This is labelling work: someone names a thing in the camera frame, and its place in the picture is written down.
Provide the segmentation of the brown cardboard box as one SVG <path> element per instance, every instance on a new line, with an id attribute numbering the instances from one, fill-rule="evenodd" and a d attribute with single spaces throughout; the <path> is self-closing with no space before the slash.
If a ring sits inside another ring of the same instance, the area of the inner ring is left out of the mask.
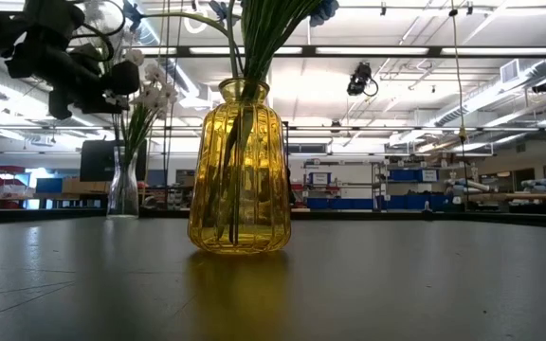
<path id="1" fill-rule="evenodd" d="M 107 194 L 109 182 L 83 182 L 79 177 L 65 177 L 62 193 L 68 194 Z"/>

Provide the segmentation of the thin black frame pole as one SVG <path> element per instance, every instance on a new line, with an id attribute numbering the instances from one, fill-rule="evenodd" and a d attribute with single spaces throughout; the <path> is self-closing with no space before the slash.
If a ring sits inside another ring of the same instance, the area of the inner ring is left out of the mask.
<path id="1" fill-rule="evenodd" d="M 163 9 L 165 10 L 165 12 L 169 12 L 170 11 L 170 6 L 171 6 L 171 0 L 164 0 L 164 5 L 163 5 Z M 165 38 L 165 52 L 166 52 L 166 56 L 164 57 L 164 72 L 165 72 L 165 82 L 166 84 L 169 83 L 169 72 L 168 72 L 168 68 L 169 68 L 169 59 L 167 57 L 167 54 L 169 53 L 168 52 L 168 47 L 170 45 L 170 18 L 169 17 L 166 17 L 166 18 L 163 18 L 162 19 L 162 28 L 166 28 L 165 29 L 165 33 L 163 34 L 162 33 L 162 38 L 164 37 Z M 164 131 L 163 131 L 163 175 L 164 175 L 164 204 L 163 204 L 163 209 L 168 209 L 168 201 L 169 201 L 169 192 L 168 192 L 168 179 L 169 179 L 169 175 L 168 175 L 168 156 L 167 156 L 167 151 L 168 151 L 168 130 L 167 130 L 167 127 L 168 127 L 168 105 L 166 105 L 165 109 L 164 109 Z"/>

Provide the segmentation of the black monitor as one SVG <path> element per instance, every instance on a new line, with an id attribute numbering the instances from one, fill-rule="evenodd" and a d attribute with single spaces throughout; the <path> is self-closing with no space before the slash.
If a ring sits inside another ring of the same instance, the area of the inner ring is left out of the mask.
<path id="1" fill-rule="evenodd" d="M 133 159 L 126 155 L 122 142 L 115 140 L 85 140 L 82 144 L 80 180 L 82 182 L 113 181 L 119 176 L 127 182 L 130 171 L 134 179 L 142 181 L 145 177 L 147 143 L 143 142 Z"/>

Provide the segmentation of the blue artificial flower bunch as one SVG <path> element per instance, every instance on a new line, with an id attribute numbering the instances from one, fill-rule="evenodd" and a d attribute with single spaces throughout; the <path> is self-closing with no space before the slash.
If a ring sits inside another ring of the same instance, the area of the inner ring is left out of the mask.
<path id="1" fill-rule="evenodd" d="M 242 0 L 241 23 L 244 50 L 239 52 L 233 34 L 233 13 L 221 23 L 203 16 L 198 21 L 221 31 L 229 43 L 232 76 L 265 82 L 274 53 L 284 45 L 295 28 L 320 7 L 323 0 Z"/>

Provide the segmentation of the blue storage bin rack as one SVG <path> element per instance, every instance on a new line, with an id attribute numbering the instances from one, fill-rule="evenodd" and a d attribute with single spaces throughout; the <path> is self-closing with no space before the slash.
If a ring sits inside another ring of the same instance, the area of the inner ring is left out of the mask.
<path id="1" fill-rule="evenodd" d="M 429 201 L 440 211 L 450 201 L 435 169 L 384 169 L 373 166 L 369 180 L 343 182 L 332 174 L 329 186 L 297 188 L 299 201 L 311 210 L 422 211 Z"/>

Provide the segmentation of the white sign board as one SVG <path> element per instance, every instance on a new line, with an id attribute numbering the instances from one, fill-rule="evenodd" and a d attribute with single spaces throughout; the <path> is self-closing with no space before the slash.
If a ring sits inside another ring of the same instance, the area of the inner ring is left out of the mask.
<path id="1" fill-rule="evenodd" d="M 310 186 L 329 186 L 332 182 L 332 173 L 330 172 L 310 172 L 308 174 L 308 184 Z"/>

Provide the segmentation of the yellow ribbed glass vase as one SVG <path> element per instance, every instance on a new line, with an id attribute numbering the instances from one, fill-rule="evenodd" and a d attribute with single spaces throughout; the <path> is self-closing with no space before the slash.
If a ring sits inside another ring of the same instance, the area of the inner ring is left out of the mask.
<path id="1" fill-rule="evenodd" d="M 188 236 L 217 254 L 282 249 L 291 237 L 283 124 L 262 81 L 228 79 L 203 123 Z"/>

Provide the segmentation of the clear glass vase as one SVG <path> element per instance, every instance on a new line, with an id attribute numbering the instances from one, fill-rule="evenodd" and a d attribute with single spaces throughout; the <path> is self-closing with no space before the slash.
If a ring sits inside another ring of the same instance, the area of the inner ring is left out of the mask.
<path id="1" fill-rule="evenodd" d="M 124 146 L 114 147 L 114 176 L 110 185 L 107 205 L 108 219 L 134 219 L 139 215 L 137 188 L 137 153 Z"/>

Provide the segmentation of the wooden top workbench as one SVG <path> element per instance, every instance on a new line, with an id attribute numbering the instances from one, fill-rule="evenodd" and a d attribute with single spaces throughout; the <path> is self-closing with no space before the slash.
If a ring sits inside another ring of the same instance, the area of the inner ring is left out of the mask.
<path id="1" fill-rule="evenodd" d="M 463 203 L 477 211 L 546 214 L 546 193 L 471 193 L 463 196 Z"/>

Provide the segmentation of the blue plastic storage box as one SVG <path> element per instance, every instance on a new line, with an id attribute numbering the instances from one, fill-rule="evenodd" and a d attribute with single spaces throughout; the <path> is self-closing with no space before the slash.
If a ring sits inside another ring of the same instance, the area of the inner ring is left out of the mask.
<path id="1" fill-rule="evenodd" d="M 38 178 L 35 192 L 39 194 L 57 194 L 63 192 L 63 178 Z"/>

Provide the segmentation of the white ceiling air vent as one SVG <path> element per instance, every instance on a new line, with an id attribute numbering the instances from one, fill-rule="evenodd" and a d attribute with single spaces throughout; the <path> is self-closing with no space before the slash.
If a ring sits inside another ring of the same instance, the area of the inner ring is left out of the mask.
<path id="1" fill-rule="evenodd" d="M 508 84 L 520 79 L 519 59 L 514 59 L 500 67 L 500 81 Z"/>

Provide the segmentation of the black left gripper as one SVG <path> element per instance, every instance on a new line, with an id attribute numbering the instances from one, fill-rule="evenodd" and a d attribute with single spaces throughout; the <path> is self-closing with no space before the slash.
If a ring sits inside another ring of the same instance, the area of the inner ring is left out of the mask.
<path id="1" fill-rule="evenodd" d="M 23 42 L 15 45 L 6 61 L 15 79 L 36 76 L 53 90 L 48 111 L 57 119 L 72 117 L 69 106 L 85 114 L 120 114 L 122 107 L 103 97 L 105 82 L 99 71 L 104 60 L 91 44 L 69 52 L 74 32 L 88 27 L 84 12 L 69 0 L 26 0 L 23 18 L 28 27 Z M 108 81 L 116 95 L 131 95 L 140 86 L 138 66 L 130 61 L 115 64 Z"/>

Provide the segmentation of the black overhead frame bar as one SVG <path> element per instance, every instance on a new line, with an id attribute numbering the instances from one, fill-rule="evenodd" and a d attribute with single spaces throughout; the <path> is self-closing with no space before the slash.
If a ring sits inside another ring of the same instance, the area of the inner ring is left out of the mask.
<path id="1" fill-rule="evenodd" d="M 223 58 L 226 46 L 138 46 L 145 56 L 172 58 Z M 280 58 L 425 58 L 450 59 L 544 59 L 546 46 L 415 46 L 415 45 L 287 45 L 275 53 Z"/>
<path id="2" fill-rule="evenodd" d="M 305 131 L 305 132 L 455 132 L 459 131 L 458 127 L 425 127 L 425 126 L 343 126 L 343 127 L 326 127 L 326 126 L 288 126 L 289 131 Z M 0 125 L 0 129 L 16 130 L 16 131 L 112 131 L 113 126 L 31 126 L 31 125 Z M 153 131 L 188 131 L 197 132 L 203 129 L 202 126 L 168 126 L 168 127 L 153 127 Z M 467 132 L 515 132 L 515 133 L 531 133 L 546 131 L 546 125 L 533 127 L 465 127 Z"/>

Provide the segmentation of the white artificial flower bunch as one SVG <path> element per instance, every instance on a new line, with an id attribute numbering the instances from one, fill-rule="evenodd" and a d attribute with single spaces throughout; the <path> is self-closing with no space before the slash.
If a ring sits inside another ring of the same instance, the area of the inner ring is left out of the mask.
<path id="1" fill-rule="evenodd" d="M 144 71 L 140 70 L 144 66 L 144 55 L 140 50 L 127 49 L 121 52 L 117 63 L 124 61 L 138 66 L 139 89 L 131 95 L 116 95 L 108 88 L 104 91 L 104 99 L 122 107 L 120 114 L 113 115 L 115 141 L 122 142 L 127 152 L 135 153 L 146 142 L 155 122 L 164 118 L 166 105 L 169 112 L 176 101 L 177 92 L 172 84 L 166 84 L 165 74 L 157 64 L 149 63 L 145 65 Z M 115 64 L 107 66 L 107 77 Z"/>

